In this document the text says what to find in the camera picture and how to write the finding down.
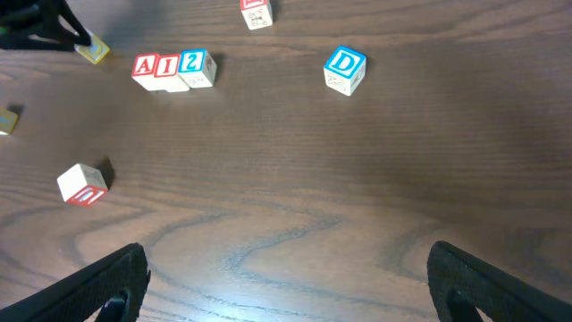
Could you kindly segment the red letter I block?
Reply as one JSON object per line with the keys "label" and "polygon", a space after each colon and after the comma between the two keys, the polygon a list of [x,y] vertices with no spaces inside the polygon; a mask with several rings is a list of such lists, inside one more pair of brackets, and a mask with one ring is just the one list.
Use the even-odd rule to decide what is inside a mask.
{"label": "red letter I block", "polygon": [[179,75],[180,54],[160,55],[154,78],[160,89],[170,93],[189,91],[190,87]]}

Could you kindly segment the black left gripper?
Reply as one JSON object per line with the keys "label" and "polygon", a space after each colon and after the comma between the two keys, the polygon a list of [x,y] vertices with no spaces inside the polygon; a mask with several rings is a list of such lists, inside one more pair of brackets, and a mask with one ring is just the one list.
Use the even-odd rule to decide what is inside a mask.
{"label": "black left gripper", "polygon": [[71,26],[64,40],[74,45],[90,47],[91,36],[65,0],[1,0],[1,48],[3,50],[60,50],[55,41],[32,39],[44,37],[57,15]]}

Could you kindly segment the red letter A block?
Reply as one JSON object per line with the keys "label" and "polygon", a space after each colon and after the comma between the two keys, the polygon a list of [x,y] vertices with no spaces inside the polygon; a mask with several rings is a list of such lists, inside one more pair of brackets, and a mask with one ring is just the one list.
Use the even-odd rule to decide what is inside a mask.
{"label": "red letter A block", "polygon": [[162,82],[155,76],[159,57],[158,53],[135,57],[131,78],[147,91],[164,90]]}

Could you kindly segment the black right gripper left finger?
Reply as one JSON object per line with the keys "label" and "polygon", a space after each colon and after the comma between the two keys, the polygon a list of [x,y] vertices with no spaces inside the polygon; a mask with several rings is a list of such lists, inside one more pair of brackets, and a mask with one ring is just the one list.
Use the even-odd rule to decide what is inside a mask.
{"label": "black right gripper left finger", "polygon": [[12,322],[135,322],[150,281],[142,245],[131,243],[63,280],[1,310]]}

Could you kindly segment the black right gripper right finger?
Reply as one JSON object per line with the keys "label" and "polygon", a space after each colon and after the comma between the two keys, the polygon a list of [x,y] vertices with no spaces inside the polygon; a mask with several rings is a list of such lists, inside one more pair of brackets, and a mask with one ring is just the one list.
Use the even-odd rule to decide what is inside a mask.
{"label": "black right gripper right finger", "polygon": [[568,322],[571,305],[453,246],[436,242],[427,260],[430,294],[441,322]]}

